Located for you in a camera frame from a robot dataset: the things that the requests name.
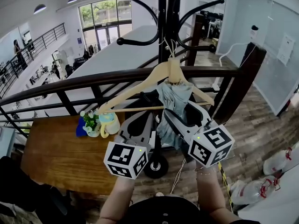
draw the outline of yellow caution tape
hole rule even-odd
[[[228,193],[228,199],[229,199],[229,205],[230,205],[230,208],[231,208],[231,211],[233,212],[233,207],[234,207],[234,204],[232,203],[232,200],[231,200],[231,196],[232,196],[232,193],[229,189],[229,186],[228,186],[228,182],[226,180],[226,175],[225,175],[225,172],[223,170],[223,167],[221,165],[221,163],[219,162],[218,163],[218,168],[219,168],[219,171],[221,172],[221,175],[222,175],[222,181],[226,187],[226,191]]]

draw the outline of ceiling light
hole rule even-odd
[[[33,14],[37,14],[43,10],[45,10],[47,7],[44,4],[40,4],[38,5],[35,9],[34,9],[34,13]]]
[[[77,0],[69,0],[67,3],[72,3],[72,2],[75,2]]]

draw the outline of black shirt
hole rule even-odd
[[[213,224],[207,213],[181,197],[157,196],[129,207],[120,224]],[[258,224],[240,220],[234,224]]]

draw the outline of small vase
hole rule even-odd
[[[100,135],[100,131],[101,131],[101,124],[97,124],[97,126],[95,127],[95,129],[89,133],[87,133],[87,135],[89,137],[93,137],[96,138]]]

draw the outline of coat rack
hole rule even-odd
[[[144,2],[140,0],[132,0],[142,7],[144,7],[153,17],[156,25],[157,25],[157,33],[156,35],[149,41],[140,42],[134,40],[128,40],[124,38],[118,38],[117,44],[119,45],[133,45],[133,46],[148,46],[153,44],[159,39],[159,55],[158,55],[158,63],[166,62],[170,57],[170,48],[167,47],[164,38],[166,39],[168,44],[171,44],[171,41],[178,42],[183,48],[188,50],[195,51],[210,51],[215,52],[216,47],[214,45],[210,46],[188,46],[184,44],[179,38],[179,31],[186,20],[192,16],[194,13],[199,12],[202,9],[206,9],[208,7],[224,3],[224,0],[216,0],[202,6],[196,7],[186,13],[181,20],[179,19],[179,8],[180,8],[180,0],[168,0],[168,9],[166,11],[166,1],[167,0],[158,0],[159,2],[159,15],[158,17],[153,12],[153,10],[147,6]],[[167,160],[160,154],[161,149],[161,141],[159,136],[156,134],[156,142],[155,149],[152,154],[152,157],[148,163],[148,165],[144,168],[144,172],[147,176],[151,178],[160,178],[165,175],[168,171],[168,163]]]
[[[168,0],[168,10],[166,13],[166,0],[159,0],[159,15],[158,18],[156,14],[151,10],[149,6],[147,6],[144,2],[140,0],[132,0],[142,7],[144,7],[153,17],[155,23],[157,24],[157,33],[156,35],[147,42],[140,42],[134,40],[128,40],[124,38],[118,38],[117,44],[119,45],[134,45],[134,46],[147,46],[151,45],[155,41],[159,39],[159,63],[166,62],[170,56],[170,51],[165,42],[163,42],[164,37],[166,38],[168,44],[171,44],[171,39],[175,42],[178,42],[183,48],[188,50],[196,50],[196,51],[210,51],[215,52],[216,47],[214,45],[210,46],[188,46],[184,44],[179,38],[179,31],[186,20],[192,16],[194,13],[199,12],[200,10],[206,9],[208,7],[212,7],[217,4],[224,3],[224,0],[216,0],[202,6],[196,7],[186,13],[182,19],[179,19],[179,8],[180,8],[180,0]]]

